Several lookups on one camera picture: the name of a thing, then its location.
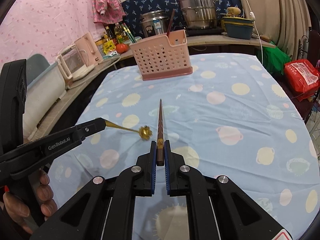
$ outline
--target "hand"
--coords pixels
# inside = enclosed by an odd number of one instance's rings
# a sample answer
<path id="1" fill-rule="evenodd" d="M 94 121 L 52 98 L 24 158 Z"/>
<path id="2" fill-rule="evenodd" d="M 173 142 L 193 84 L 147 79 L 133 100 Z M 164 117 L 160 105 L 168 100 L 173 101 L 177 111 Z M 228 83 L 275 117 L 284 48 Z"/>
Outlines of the hand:
<path id="1" fill-rule="evenodd" d="M 48 217 L 52 216 L 57 210 L 57 205 L 53 198 L 53 191 L 48 185 L 50 180 L 49 176 L 41 171 L 40 175 L 41 185 L 37 188 L 36 193 L 38 198 L 43 201 L 41 205 L 41 211 L 45 215 L 44 220 L 47 220 Z M 4 205 L 14 222 L 20 225 L 27 233 L 32 234 L 31 228 L 27 225 L 24 218 L 30 216 L 30 209 L 26 206 L 21 200 L 19 200 L 10 192 L 6 192 L 3 195 Z"/>

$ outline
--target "plastic basket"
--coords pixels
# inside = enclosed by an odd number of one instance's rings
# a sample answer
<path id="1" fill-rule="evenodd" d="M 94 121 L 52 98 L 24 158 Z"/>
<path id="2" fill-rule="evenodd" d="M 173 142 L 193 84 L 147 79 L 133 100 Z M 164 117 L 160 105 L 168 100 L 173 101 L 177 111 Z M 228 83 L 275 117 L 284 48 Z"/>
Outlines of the plastic basket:
<path id="1" fill-rule="evenodd" d="M 184 30 L 145 38 L 130 45 L 142 79 L 152 80 L 192 73 Z"/>

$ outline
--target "red bag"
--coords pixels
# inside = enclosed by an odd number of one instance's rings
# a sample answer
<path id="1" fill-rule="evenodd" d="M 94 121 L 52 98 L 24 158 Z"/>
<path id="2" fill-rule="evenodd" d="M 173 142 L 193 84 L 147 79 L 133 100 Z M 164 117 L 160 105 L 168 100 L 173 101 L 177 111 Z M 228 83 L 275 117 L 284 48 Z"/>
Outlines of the red bag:
<path id="1" fill-rule="evenodd" d="M 319 72 L 306 59 L 286 63 L 284 75 L 299 102 L 311 97 L 319 89 Z"/>

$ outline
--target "blue tablecloth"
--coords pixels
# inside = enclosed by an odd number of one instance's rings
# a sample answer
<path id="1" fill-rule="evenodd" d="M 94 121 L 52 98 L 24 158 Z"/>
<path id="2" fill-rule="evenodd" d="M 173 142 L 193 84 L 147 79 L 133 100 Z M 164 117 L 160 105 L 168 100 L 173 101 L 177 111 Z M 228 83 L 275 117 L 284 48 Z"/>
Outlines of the blue tablecloth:
<path id="1" fill-rule="evenodd" d="M 319 210 L 319 168 L 290 99 L 254 56 L 192 56 L 187 76 L 142 81 L 137 66 L 109 73 L 78 123 L 103 117 L 149 125 L 156 140 L 159 100 L 173 152 L 206 176 L 227 175 L 298 239 Z M 149 152 L 138 134 L 106 128 L 57 158 L 49 171 L 62 206 L 92 177 L 117 176 Z M 166 195 L 158 167 L 152 198 L 137 198 L 133 239 L 188 240 L 185 197 Z"/>

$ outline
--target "silver screw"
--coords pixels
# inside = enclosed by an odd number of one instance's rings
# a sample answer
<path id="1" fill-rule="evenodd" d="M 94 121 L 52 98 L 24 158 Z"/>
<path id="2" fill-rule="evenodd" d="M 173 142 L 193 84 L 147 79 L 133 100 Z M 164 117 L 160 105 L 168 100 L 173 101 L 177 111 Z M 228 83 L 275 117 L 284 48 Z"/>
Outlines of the silver screw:
<path id="1" fill-rule="evenodd" d="M 221 183 L 227 183 L 229 181 L 229 178 L 227 176 L 220 176 L 218 178 L 218 180 L 221 182 Z"/>
<path id="2" fill-rule="evenodd" d="M 93 183 L 94 184 L 100 184 L 101 182 L 103 182 L 103 178 L 102 177 L 95 177 L 93 179 Z"/>
<path id="3" fill-rule="evenodd" d="M 131 168 L 131 171 L 132 172 L 140 172 L 141 171 L 141 167 L 140 166 L 133 166 L 132 168 Z"/>
<path id="4" fill-rule="evenodd" d="M 190 167 L 189 167 L 188 165 L 182 165 L 182 166 L 180 167 L 180 171 L 182 171 L 182 172 L 188 172 L 188 171 L 190 171 Z"/>

